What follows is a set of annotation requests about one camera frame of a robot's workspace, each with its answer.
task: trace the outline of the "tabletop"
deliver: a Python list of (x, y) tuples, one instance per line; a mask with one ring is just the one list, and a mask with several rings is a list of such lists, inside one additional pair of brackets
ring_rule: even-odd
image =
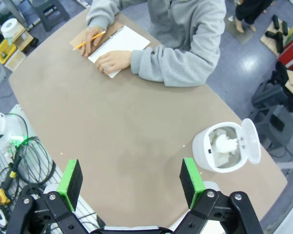
[[(11, 75), (12, 89), (39, 138), (64, 170), (78, 158), (81, 195), (108, 225), (169, 227), (186, 210), (179, 180), (200, 131), (238, 116), (207, 86), (165, 87), (130, 69), (111, 79), (69, 42), (85, 28), (87, 10), (44, 41)], [(116, 20), (159, 44), (119, 14)], [(199, 168), (222, 193), (246, 192), (261, 219), (286, 185), (262, 149), (257, 165), (218, 174)]]

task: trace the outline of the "yellow pencil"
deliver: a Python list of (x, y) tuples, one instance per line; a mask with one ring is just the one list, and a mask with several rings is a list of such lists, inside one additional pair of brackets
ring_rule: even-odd
[[(104, 33), (106, 33), (106, 31), (103, 31), (103, 32), (95, 35), (91, 40), (94, 40), (95, 38), (98, 38), (99, 36), (102, 36)], [(80, 45), (76, 46), (73, 50), (77, 50), (80, 47), (82, 47), (83, 45), (86, 45), (86, 42), (85, 41), (83, 43), (81, 43)]]

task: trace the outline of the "white paper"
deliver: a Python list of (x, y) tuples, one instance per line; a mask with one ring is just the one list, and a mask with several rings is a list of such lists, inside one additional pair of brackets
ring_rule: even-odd
[[(106, 43), (93, 52), (88, 59), (95, 63), (100, 56), (105, 55), (108, 52), (114, 50), (143, 50), (149, 44), (149, 40), (145, 39), (127, 26), (124, 26), (116, 34), (112, 35)], [(112, 72), (108, 76), (114, 78), (119, 72), (120, 70)]]

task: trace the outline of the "hoodie sleeve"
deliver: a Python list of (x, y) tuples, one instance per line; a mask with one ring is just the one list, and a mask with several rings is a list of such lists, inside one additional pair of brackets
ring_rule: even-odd
[(114, 16), (126, 7), (137, 5), (147, 0), (93, 0), (86, 17), (88, 27), (101, 27), (104, 30), (114, 22)]
[(225, 30), (224, 5), (204, 5), (196, 16), (197, 30), (190, 51), (165, 48), (159, 45), (152, 50), (133, 51), (131, 71), (141, 78), (164, 82), (165, 86), (188, 87), (204, 84), (215, 69), (219, 57), (221, 34)]

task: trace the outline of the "hand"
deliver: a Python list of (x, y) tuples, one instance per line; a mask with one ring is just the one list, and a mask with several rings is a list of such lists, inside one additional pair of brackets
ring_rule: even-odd
[(111, 51), (99, 57), (95, 65), (100, 72), (108, 75), (117, 70), (129, 67), (131, 64), (131, 54), (131, 51)]
[[(92, 38), (103, 32), (104, 29), (103, 28), (100, 28), (100, 27), (91, 27), (88, 29), (88, 31), (86, 32), (86, 36), (85, 36), (85, 42), (86, 42), (86, 45), (83, 45), (80, 52), (82, 55), (88, 57), (91, 53), (91, 41), (92, 41)], [(93, 45), (94, 46), (97, 46), (101, 40), (102, 36), (99, 36), (97, 38), (94, 39), (93, 41)]]

